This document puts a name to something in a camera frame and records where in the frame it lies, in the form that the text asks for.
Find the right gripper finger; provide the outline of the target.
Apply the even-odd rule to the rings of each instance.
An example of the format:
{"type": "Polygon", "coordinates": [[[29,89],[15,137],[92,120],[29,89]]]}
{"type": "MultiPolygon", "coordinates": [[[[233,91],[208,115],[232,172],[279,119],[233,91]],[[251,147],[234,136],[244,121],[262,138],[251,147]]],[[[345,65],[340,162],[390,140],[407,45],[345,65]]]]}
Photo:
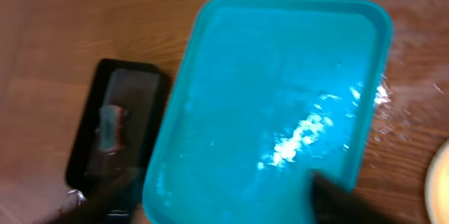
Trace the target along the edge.
{"type": "Polygon", "coordinates": [[[395,224],[363,199],[314,172],[311,203],[318,224],[395,224]]]}

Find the yellow-green plate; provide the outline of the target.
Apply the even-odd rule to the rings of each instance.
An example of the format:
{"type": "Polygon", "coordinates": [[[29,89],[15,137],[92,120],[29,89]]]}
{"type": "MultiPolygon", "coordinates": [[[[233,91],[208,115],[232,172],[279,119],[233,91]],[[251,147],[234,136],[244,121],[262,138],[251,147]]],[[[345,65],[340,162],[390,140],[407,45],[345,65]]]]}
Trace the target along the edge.
{"type": "Polygon", "coordinates": [[[448,224],[448,140],[435,153],[427,170],[424,198],[432,224],[448,224]]]}

